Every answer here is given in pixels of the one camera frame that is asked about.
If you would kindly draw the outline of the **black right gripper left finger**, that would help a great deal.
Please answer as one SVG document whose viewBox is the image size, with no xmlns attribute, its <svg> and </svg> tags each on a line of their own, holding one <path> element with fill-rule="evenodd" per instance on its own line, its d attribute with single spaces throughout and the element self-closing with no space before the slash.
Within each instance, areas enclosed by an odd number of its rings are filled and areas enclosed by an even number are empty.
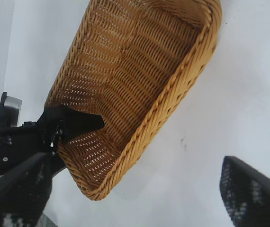
<svg viewBox="0 0 270 227">
<path fill-rule="evenodd" d="M 37 153 L 0 177 L 0 227 L 34 227 L 52 191 L 50 156 Z"/>
</svg>

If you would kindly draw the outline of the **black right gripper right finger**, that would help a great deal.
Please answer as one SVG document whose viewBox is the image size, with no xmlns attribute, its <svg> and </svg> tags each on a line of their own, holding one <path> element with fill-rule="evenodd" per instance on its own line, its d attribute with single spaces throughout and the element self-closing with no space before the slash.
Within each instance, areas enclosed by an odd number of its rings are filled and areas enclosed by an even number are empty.
<svg viewBox="0 0 270 227">
<path fill-rule="evenodd" d="M 239 158 L 226 156 L 219 190 L 235 227 L 270 227 L 270 178 Z"/>
</svg>

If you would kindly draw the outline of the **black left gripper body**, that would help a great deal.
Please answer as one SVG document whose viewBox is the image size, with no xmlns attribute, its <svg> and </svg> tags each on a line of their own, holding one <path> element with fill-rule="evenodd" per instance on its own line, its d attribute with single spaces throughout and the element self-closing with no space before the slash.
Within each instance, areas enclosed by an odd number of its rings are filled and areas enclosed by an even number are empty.
<svg viewBox="0 0 270 227">
<path fill-rule="evenodd" d="M 0 176 L 39 152 L 58 155 L 63 117 L 57 110 L 45 109 L 36 122 L 22 126 L 16 126 L 17 118 L 16 111 L 0 110 Z"/>
</svg>

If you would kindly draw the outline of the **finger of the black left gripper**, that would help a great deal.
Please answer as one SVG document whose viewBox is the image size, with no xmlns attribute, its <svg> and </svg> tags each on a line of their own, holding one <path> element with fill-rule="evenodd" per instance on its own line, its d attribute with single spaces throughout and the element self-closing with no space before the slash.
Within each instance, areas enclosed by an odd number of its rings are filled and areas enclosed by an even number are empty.
<svg viewBox="0 0 270 227">
<path fill-rule="evenodd" d="M 51 156 L 51 173 L 55 177 L 58 173 L 66 168 L 66 164 L 59 155 Z"/>
<path fill-rule="evenodd" d="M 104 128 L 105 123 L 100 115 L 64 110 L 63 142 L 67 143 L 83 134 Z"/>
</svg>

